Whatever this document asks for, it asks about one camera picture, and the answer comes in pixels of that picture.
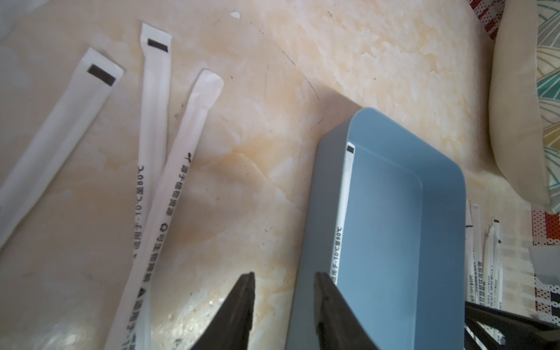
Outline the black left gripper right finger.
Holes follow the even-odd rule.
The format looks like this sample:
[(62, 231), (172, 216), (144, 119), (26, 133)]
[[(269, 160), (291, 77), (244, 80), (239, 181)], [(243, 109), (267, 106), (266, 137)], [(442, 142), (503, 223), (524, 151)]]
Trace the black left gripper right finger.
[(322, 272), (314, 275), (314, 328), (322, 350), (379, 349), (333, 280)]

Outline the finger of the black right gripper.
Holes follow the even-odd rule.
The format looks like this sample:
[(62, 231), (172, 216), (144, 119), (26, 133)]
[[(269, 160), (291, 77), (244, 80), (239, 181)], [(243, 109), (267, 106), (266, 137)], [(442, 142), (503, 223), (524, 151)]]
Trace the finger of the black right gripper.
[[(496, 341), (483, 328), (494, 328), (505, 337), (505, 344)], [(559, 327), (510, 312), (465, 303), (466, 349), (558, 349)]]

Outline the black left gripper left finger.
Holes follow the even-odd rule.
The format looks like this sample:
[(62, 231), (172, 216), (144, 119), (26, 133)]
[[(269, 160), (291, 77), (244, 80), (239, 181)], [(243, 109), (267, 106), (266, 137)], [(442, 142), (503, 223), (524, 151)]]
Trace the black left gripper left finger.
[(196, 349), (247, 349), (255, 304), (255, 274), (240, 275)]

